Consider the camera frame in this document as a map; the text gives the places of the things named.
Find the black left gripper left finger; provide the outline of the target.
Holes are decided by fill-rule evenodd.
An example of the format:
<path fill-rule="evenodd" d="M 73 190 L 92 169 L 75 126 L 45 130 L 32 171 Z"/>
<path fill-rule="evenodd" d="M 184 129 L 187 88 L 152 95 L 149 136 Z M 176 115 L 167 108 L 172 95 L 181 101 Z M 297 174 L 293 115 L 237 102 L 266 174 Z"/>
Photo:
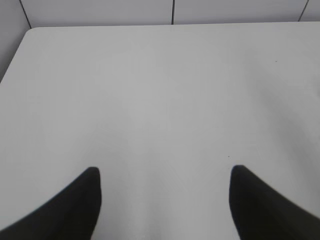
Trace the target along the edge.
<path fill-rule="evenodd" d="M 101 176 L 87 168 L 32 213 L 4 228 L 2 240 L 89 240 L 102 205 Z"/>

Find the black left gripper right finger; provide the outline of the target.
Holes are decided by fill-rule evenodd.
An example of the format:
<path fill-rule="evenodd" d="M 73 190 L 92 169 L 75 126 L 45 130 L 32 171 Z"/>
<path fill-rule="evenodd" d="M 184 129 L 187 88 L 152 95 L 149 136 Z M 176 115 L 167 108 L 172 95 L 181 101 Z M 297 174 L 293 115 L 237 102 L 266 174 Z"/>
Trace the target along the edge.
<path fill-rule="evenodd" d="M 242 240 L 318 240 L 320 220 L 244 165 L 230 174 L 229 207 Z"/>

